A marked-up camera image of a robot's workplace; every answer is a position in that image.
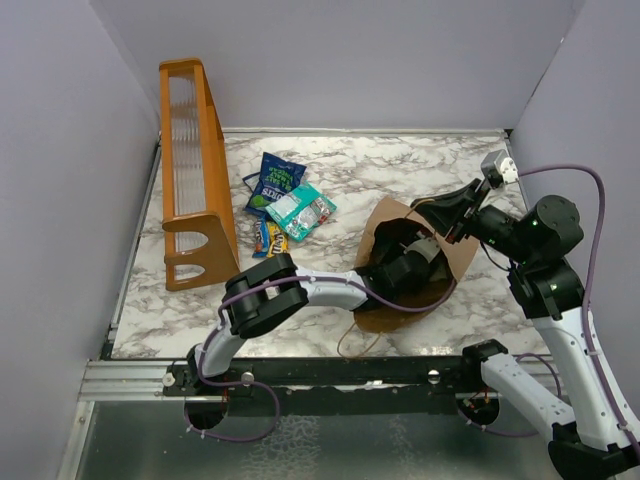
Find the yellow M&M's packet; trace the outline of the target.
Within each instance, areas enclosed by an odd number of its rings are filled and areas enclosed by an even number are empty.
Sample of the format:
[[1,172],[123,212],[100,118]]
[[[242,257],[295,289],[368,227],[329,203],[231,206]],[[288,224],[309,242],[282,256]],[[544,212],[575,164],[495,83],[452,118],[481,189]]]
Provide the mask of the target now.
[[266,226],[268,232],[267,257],[272,258],[278,254],[288,253],[289,238],[286,232],[273,221],[268,221]]

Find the green snack packet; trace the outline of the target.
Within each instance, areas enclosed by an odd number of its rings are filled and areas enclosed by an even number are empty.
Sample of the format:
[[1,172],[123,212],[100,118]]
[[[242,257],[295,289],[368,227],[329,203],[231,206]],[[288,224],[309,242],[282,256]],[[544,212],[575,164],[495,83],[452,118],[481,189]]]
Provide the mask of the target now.
[[266,206],[266,212],[295,242],[303,241],[335,211],[336,205],[308,182]]

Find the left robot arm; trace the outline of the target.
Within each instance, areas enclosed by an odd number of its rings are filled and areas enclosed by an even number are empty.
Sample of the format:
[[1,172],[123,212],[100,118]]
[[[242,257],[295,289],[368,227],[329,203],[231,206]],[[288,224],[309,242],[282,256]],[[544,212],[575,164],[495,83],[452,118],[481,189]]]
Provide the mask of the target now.
[[217,326],[187,356],[186,382],[199,394],[214,392],[246,340],[273,331],[307,306],[357,313],[390,307],[411,313],[399,299],[420,290],[429,270],[430,262],[415,251],[344,273],[299,267],[289,254],[264,260],[226,283]]

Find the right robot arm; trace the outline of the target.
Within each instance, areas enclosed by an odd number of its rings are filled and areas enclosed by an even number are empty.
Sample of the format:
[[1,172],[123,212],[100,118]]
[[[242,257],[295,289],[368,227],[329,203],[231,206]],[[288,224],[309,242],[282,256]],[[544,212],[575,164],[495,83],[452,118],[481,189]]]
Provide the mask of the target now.
[[461,383],[506,398],[544,438],[564,479],[610,479],[638,466],[639,420],[600,349],[586,290],[565,259],[584,237],[575,204],[547,195],[515,218],[485,205],[491,187],[475,179],[411,207],[447,242],[473,237],[509,259],[510,291],[549,349],[568,399],[554,396],[495,340],[464,349]]

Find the small blue candy bar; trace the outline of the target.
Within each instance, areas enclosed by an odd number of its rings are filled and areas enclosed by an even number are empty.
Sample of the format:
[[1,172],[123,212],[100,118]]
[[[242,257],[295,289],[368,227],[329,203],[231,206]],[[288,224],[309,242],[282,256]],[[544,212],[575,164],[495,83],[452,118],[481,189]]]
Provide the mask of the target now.
[[268,221],[265,217],[258,217],[253,225],[254,252],[253,258],[265,258],[269,253],[270,233]]

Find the blue Burts crisps packet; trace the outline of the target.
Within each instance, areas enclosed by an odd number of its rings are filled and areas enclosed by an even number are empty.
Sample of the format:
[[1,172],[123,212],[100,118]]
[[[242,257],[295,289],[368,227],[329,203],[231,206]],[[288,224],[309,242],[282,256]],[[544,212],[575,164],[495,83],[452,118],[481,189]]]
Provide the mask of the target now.
[[258,172],[260,185],[254,192],[250,191],[251,195],[244,210],[260,216],[266,213],[267,205],[279,200],[301,184],[306,166],[264,152]]

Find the dark blue snack packet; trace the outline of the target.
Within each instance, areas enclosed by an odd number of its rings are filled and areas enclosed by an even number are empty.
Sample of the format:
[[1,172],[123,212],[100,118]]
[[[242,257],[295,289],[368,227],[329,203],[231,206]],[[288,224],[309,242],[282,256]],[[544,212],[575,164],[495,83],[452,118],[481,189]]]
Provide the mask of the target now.
[[242,178],[244,185],[251,191],[254,192],[256,188],[260,185],[260,173],[255,172],[251,173]]

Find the brown paper bag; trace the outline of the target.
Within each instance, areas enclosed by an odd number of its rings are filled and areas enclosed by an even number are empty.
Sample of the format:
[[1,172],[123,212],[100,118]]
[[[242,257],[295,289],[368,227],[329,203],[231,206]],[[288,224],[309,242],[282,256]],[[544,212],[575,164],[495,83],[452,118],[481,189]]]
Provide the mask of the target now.
[[[421,238],[433,237],[441,252],[431,262],[405,248]],[[464,278],[479,248],[473,239],[448,243],[420,215],[390,197],[383,198],[369,216],[356,253],[355,269],[369,282],[368,288],[390,301],[391,307],[372,299],[354,311],[345,331],[357,329],[373,334],[369,345],[356,351],[353,345],[336,352],[355,359],[368,354],[386,334],[395,333],[426,319],[448,300]]]

